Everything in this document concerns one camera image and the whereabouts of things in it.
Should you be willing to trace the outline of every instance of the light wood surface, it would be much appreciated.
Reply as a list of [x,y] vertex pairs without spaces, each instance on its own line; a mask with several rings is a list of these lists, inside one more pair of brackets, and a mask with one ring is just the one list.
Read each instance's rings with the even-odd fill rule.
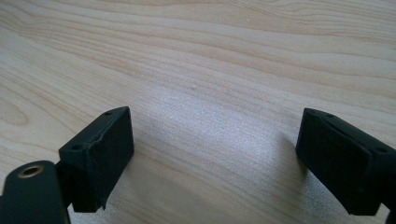
[[0,1],[0,188],[128,105],[135,154],[73,223],[384,223],[295,156],[304,107],[396,147],[392,0]]

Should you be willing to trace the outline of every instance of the black plastic bracket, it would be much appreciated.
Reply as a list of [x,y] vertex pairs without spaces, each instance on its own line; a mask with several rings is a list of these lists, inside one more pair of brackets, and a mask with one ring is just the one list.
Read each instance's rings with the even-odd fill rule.
[[315,109],[303,114],[297,156],[349,214],[396,211],[396,150],[349,123]]
[[60,150],[61,160],[25,164],[6,179],[0,223],[69,223],[67,206],[96,212],[134,154],[129,107],[99,116]]

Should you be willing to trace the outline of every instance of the wood grain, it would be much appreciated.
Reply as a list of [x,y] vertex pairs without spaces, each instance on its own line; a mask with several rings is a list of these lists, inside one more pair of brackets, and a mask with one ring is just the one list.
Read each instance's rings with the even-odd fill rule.
[[128,105],[135,155],[73,223],[384,223],[296,159],[304,107],[396,147],[396,2],[0,2],[0,188]]

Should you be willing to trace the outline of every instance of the screw hole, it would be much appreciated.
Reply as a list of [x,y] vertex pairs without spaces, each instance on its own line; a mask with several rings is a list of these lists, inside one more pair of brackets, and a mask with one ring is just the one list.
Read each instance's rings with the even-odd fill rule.
[[72,146],[73,150],[79,150],[81,148],[82,148],[82,145],[74,145],[74,146]]
[[377,151],[381,152],[381,153],[387,153],[388,151],[382,147],[377,147],[376,148]]
[[30,166],[24,170],[22,170],[19,174],[19,178],[29,178],[35,175],[40,174],[44,170],[44,166],[42,165],[34,165]]

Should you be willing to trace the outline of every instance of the table surface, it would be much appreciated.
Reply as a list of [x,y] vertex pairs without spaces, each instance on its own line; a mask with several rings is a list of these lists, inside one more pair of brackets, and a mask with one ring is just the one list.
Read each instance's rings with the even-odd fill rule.
[[396,147],[396,2],[0,2],[0,188],[101,113],[135,154],[73,223],[384,223],[298,162],[305,107]]

